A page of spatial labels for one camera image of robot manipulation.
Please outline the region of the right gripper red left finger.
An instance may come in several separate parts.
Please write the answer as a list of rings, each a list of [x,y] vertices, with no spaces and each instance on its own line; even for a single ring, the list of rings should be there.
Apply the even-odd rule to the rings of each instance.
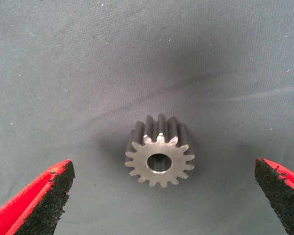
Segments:
[[[70,159],[58,162],[0,207],[0,235],[52,235],[75,178]]]

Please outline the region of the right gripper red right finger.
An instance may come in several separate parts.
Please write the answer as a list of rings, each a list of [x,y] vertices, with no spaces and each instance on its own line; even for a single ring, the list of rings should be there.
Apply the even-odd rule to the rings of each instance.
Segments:
[[[287,234],[294,235],[294,173],[279,163],[258,158],[254,175]]]

